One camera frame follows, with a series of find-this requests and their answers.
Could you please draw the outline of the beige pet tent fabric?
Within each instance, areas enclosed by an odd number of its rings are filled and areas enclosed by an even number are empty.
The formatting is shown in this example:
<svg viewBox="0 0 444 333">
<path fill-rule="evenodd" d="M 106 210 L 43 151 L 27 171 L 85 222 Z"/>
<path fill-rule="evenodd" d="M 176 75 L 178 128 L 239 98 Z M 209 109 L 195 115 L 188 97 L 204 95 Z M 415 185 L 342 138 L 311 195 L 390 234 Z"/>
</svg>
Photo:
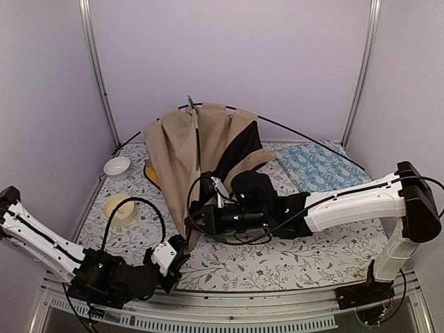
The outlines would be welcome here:
<svg viewBox="0 0 444 333">
<path fill-rule="evenodd" d="M 226 188 L 242 171 L 257 170 L 276 159 L 262 146 L 258 116 L 223 105 L 204 103 L 196 107 L 200 137 L 200 176 L 209 171 Z M 143 128 L 150 165 L 177 231 L 187 238 L 185 219 L 192 209 L 211 201 L 197 179 L 194 194 L 189 195 L 196 167 L 196 135 L 189 107 L 174 109 Z M 194 240 L 200 232 L 192 230 Z"/>
</svg>

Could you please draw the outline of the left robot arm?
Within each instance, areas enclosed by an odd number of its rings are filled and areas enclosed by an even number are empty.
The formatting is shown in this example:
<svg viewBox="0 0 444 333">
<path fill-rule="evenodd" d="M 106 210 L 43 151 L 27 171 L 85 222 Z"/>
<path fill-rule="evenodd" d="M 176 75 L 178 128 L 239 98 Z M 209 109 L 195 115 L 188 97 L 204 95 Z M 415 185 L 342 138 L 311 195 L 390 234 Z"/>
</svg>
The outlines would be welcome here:
<svg viewBox="0 0 444 333">
<path fill-rule="evenodd" d="M 160 287 L 169 293 L 190 258 L 187 241 L 180 235 L 162 237 L 148 248 L 140 266 L 124 258 L 70 242 L 35 219 L 22 205 L 13 186 L 1 192 L 1 236 L 22 248 L 68 285 L 70 297 L 115 309 L 133 300 L 148 300 Z"/>
</svg>

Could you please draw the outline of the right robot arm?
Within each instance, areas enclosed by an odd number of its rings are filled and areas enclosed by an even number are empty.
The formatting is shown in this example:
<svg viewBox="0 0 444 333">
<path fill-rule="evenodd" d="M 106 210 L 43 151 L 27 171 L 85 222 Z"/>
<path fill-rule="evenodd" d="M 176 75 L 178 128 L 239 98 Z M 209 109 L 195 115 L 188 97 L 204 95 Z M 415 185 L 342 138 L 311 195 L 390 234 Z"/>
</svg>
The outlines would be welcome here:
<svg viewBox="0 0 444 333">
<path fill-rule="evenodd" d="M 442 230 L 441 217 L 429 184 L 410 162 L 383 178 L 334 191 L 300 192 L 278 196 L 270 178 L 254 170 L 243 171 L 231 181 L 231 194 L 210 172 L 195 183 L 205 197 L 218 204 L 198 205 L 187 200 L 185 225 L 216 238 L 219 234 L 264 228 L 280 239 L 311 236 L 331 227 L 369 219 L 396 218 L 395 231 L 382 254 L 359 284 L 359 297 L 374 302 L 392 286 L 396 274 L 417 247 L 435 239 Z"/>
</svg>

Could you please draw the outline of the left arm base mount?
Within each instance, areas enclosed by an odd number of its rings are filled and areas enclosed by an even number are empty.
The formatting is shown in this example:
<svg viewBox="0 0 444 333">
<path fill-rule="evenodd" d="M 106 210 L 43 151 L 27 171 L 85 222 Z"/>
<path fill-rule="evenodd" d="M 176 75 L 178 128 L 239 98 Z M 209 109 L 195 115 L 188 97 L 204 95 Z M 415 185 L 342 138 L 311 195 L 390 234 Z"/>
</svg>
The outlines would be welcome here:
<svg viewBox="0 0 444 333">
<path fill-rule="evenodd" d="M 103 305 L 114 309 L 122 309 L 128 301 L 120 294 L 103 294 L 79 284 L 69 285 L 67 293 L 69 297 L 85 301 L 86 303 Z"/>
</svg>

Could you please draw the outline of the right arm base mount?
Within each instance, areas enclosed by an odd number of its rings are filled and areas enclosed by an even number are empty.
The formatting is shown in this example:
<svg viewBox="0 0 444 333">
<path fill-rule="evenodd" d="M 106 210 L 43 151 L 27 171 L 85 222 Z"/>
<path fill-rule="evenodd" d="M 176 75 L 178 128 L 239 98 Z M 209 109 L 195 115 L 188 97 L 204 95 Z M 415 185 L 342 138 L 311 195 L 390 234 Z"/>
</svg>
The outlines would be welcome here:
<svg viewBox="0 0 444 333">
<path fill-rule="evenodd" d="M 373 260 L 367 270 L 366 281 L 334 290 L 339 309 L 350 309 L 360 307 L 374 302 L 389 300 L 394 295 L 393 281 L 377 282 L 373 274 L 375 260 Z"/>
</svg>

